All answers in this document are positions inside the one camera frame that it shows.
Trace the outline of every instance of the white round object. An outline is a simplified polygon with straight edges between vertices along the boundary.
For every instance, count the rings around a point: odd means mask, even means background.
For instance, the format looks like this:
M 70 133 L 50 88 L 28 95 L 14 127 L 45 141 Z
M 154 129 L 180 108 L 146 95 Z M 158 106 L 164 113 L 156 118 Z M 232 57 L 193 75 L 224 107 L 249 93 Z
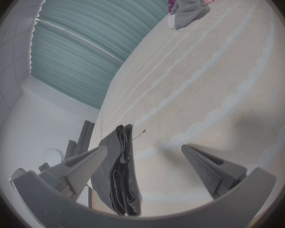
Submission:
M 62 161 L 61 154 L 55 149 L 48 149 L 43 155 L 44 162 L 47 162 L 49 166 L 54 166 Z

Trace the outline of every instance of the curtain fold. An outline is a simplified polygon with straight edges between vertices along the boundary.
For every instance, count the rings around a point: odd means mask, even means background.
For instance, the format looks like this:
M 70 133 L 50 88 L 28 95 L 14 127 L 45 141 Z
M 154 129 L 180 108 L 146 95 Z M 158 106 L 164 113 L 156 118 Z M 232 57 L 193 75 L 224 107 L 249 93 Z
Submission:
M 124 62 L 167 13 L 167 0 L 45 0 L 33 32 L 31 74 L 100 109 L 122 65 L 115 58 Z

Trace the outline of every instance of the pile of clothes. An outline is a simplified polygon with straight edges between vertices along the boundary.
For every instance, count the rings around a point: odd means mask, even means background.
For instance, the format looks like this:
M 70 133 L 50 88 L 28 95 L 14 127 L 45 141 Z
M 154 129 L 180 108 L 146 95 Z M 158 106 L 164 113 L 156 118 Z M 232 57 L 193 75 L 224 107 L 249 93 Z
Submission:
M 169 12 L 173 15 L 168 19 L 169 27 L 179 29 L 201 18 L 209 12 L 208 4 L 214 1 L 216 0 L 168 0 Z

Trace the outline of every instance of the black garment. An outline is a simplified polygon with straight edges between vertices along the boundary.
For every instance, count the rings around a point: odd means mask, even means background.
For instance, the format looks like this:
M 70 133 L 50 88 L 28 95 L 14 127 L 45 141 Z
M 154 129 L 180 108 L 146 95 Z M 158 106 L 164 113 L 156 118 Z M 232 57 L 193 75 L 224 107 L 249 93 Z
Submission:
M 119 125 L 100 141 L 108 155 L 91 177 L 99 198 L 119 215 L 140 215 L 138 186 L 134 172 L 132 126 Z

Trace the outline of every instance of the curtain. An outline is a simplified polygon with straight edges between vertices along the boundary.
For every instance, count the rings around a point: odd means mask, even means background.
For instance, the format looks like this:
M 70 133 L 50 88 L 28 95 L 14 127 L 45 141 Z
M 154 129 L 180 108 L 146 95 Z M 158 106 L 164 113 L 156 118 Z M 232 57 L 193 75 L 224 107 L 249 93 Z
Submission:
M 100 109 L 122 62 L 167 13 L 167 0 L 45 0 L 33 32 L 31 74 Z

